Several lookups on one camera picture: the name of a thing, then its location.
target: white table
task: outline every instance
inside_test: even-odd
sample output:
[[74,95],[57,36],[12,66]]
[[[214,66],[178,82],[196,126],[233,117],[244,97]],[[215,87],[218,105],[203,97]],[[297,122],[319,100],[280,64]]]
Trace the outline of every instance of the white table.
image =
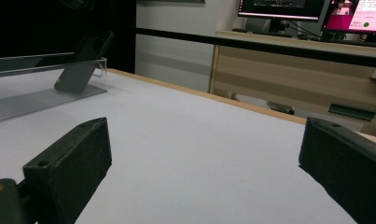
[[299,168],[304,125],[108,78],[107,93],[0,122],[0,178],[22,181],[26,162],[107,117],[113,164],[77,223],[355,223]]

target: white wall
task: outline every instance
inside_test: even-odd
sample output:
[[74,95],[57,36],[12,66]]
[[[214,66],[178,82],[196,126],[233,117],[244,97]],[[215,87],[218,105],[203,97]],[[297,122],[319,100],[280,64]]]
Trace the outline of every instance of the white wall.
[[[137,2],[138,28],[214,36],[236,22],[237,0],[206,0],[205,4]],[[137,35],[135,74],[199,91],[208,91],[214,46]]]

